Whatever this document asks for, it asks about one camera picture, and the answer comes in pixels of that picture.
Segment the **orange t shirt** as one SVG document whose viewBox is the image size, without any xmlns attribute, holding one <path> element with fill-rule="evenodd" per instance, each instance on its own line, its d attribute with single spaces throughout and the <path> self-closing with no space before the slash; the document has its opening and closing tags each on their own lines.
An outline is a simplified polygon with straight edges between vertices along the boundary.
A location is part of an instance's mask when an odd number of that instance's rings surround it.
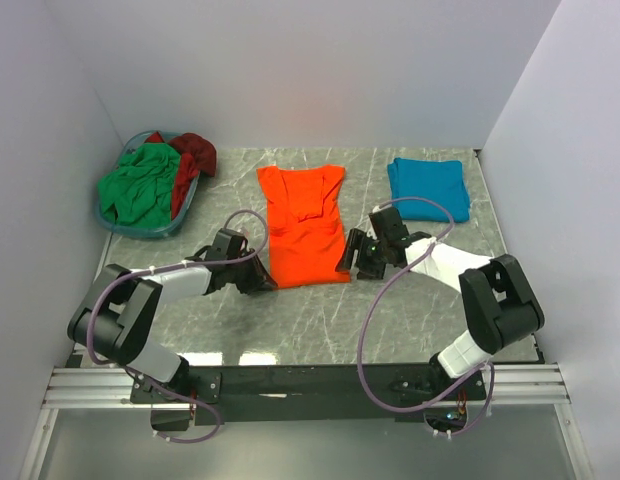
<svg viewBox="0 0 620 480">
<path fill-rule="evenodd" d="M 271 275 L 280 289 L 348 283 L 336 266 L 346 238 L 338 197 L 345 169 L 257 170 L 267 204 Z"/>
</svg>

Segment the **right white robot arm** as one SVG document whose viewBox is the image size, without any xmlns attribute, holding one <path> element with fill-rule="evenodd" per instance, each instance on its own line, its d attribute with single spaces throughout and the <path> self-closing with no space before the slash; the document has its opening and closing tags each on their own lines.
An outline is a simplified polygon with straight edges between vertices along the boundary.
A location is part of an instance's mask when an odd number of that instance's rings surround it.
<svg viewBox="0 0 620 480">
<path fill-rule="evenodd" d="M 369 215 L 372 231 L 349 231 L 338 273 L 357 269 L 366 280 L 384 278 L 388 265 L 429 277 L 461 295 L 466 329 L 429 361 L 415 387 L 430 397 L 450 399 L 464 386 L 464 377 L 505 347 L 537 332 L 545 316 L 519 261 L 504 254 L 490 258 L 443 242 L 443 236 L 408 231 L 397 208 Z"/>
</svg>

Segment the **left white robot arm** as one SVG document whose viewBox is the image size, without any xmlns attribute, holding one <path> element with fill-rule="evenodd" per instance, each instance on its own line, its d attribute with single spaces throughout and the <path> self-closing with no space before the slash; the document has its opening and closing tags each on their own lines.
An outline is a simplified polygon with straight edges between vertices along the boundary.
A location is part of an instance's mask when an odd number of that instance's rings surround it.
<svg viewBox="0 0 620 480">
<path fill-rule="evenodd" d="M 154 379 L 166 401 L 193 394 L 189 363 L 151 340 L 159 307 L 180 299 L 206 296 L 231 284 L 246 295 L 273 291 L 268 273 L 246 237 L 222 228 L 173 269 L 127 269 L 110 264 L 101 270 L 67 327 L 68 337 L 93 354 Z"/>
</svg>

